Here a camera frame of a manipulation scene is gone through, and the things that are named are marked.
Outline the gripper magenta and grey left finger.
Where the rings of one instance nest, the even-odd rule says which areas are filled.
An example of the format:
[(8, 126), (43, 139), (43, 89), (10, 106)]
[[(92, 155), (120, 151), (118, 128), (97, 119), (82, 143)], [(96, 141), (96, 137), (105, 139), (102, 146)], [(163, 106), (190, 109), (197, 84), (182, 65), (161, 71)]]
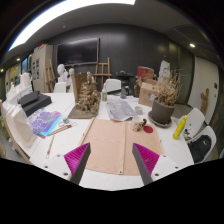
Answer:
[(80, 183), (90, 153), (90, 144), (86, 143), (64, 155), (65, 161), (72, 173), (70, 179), (72, 183), (76, 185)]

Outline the gripper magenta and grey right finger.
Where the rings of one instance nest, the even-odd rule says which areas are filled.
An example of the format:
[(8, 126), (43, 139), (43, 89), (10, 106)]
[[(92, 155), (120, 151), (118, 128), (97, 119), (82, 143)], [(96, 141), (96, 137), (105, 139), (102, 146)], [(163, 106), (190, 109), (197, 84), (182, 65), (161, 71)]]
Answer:
[(132, 153), (136, 160), (143, 184), (148, 185), (152, 183), (153, 179), (151, 175), (159, 160), (159, 155), (137, 143), (133, 144)]

